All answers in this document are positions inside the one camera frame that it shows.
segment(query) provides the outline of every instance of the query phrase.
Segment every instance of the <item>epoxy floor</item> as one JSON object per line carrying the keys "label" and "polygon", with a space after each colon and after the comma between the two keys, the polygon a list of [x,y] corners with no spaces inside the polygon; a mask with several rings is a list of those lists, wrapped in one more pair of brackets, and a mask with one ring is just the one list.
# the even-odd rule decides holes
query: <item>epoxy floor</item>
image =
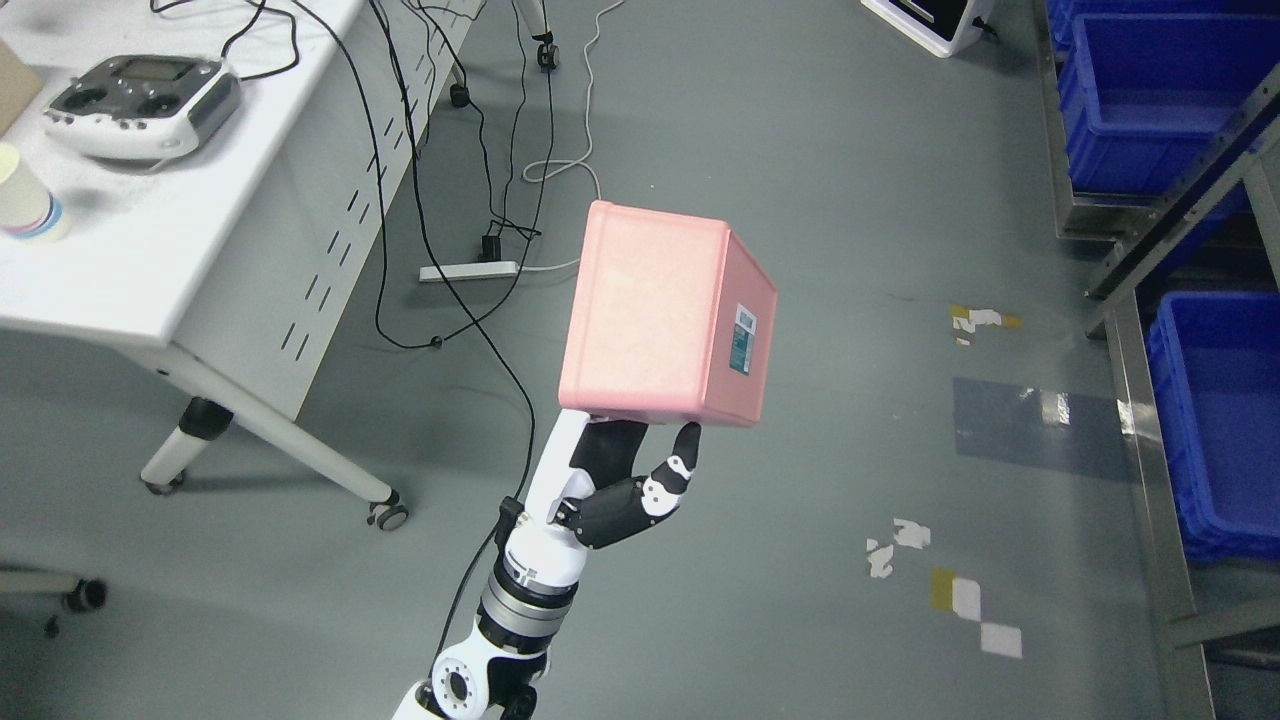
{"label": "epoxy floor", "polygon": [[[563,54],[554,155],[576,158],[581,46],[604,4],[547,4]],[[604,197],[730,222],[781,301],[764,420],[708,429],[681,512],[593,557],[538,717],[1164,716],[1106,347],[1082,333],[1092,265],[1053,234],[1029,4],[991,22],[1002,44],[938,60],[855,0],[631,0],[602,20]],[[490,3],[463,49],[498,192],[515,36]],[[526,83],[517,174],[550,129],[545,76]],[[470,260],[488,223],[476,126],[442,105],[424,154],[447,261]],[[415,282],[426,256],[406,195],[383,324],[422,342],[462,316]],[[536,197],[517,178],[508,215],[530,222]],[[593,197],[581,169],[549,182],[532,263],[577,254]],[[379,265],[300,424],[399,488],[413,515],[389,534],[238,428],[180,492],[151,497],[137,471],[186,398],[97,348],[0,333],[0,560],[111,588],[55,641],[51,601],[0,598],[0,716],[381,719],[428,673],[529,420],[474,331],[412,352],[376,336]],[[504,290],[465,296],[484,309]],[[527,275],[485,323],[530,393],[538,448],[572,292],[571,270]],[[956,305],[1020,324],[961,345]],[[639,465],[672,436],[653,429]],[[868,539],[890,543],[895,519],[932,544],[899,546],[873,578]],[[931,605],[936,569],[980,587],[982,619],[1020,630],[1020,660]],[[463,620],[477,598],[474,584]]]}

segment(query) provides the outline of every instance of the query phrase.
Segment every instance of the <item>white table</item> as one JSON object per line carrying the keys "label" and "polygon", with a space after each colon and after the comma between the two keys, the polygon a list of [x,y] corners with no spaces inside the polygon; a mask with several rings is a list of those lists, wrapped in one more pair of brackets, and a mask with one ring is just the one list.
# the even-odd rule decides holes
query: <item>white table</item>
{"label": "white table", "polygon": [[[430,4],[474,15],[481,0]],[[343,38],[360,69],[390,202],[411,142],[383,32],[366,0],[306,5]],[[244,83],[242,106],[207,146],[152,173],[56,145],[38,128],[40,110],[70,77],[111,55],[216,56],[253,6],[197,0],[156,15],[142,0],[19,0],[0,10],[0,38],[45,81],[4,140],[19,147],[74,223],[55,245],[0,238],[0,327],[124,354],[211,401],[206,407],[230,411],[250,432],[367,501],[370,524],[393,529],[407,516],[398,495],[293,421],[381,217],[372,141],[346,58],[302,9],[285,0],[269,6],[298,18],[298,67]],[[420,136],[448,85],[452,58],[442,35],[399,3],[383,6]],[[433,17],[461,47],[470,22],[453,13]],[[291,56],[287,20],[264,14],[229,60],[247,76]],[[168,492],[205,443],[174,430],[142,479],[152,492]]]}

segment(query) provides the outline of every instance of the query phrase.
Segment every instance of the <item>cardboard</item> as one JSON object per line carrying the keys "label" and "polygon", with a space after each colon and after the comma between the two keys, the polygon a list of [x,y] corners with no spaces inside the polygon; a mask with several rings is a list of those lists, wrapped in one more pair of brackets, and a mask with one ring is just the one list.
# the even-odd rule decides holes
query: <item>cardboard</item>
{"label": "cardboard", "polygon": [[0,41],[0,133],[9,129],[41,87],[36,73]]}

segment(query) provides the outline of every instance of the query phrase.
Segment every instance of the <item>robotic arm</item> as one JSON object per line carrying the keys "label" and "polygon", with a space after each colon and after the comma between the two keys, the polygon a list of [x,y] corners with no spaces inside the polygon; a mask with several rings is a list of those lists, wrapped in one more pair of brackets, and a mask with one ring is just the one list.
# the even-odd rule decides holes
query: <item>robotic arm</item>
{"label": "robotic arm", "polygon": [[393,720],[532,716],[531,683],[573,602],[589,551],[669,518],[698,464],[701,427],[686,424],[667,460],[648,477],[631,468],[648,425],[562,410],[524,506],[506,498],[495,533],[499,556],[480,596],[471,634],[447,647],[431,678],[410,688]]}

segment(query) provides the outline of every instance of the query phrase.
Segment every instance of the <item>paper cup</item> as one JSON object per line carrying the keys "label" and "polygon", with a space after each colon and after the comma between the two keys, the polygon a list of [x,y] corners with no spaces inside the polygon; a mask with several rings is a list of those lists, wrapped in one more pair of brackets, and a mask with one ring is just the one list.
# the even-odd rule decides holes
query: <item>paper cup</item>
{"label": "paper cup", "polygon": [[26,245],[54,242],[70,222],[63,204],[22,161],[22,154],[0,142],[0,231]]}

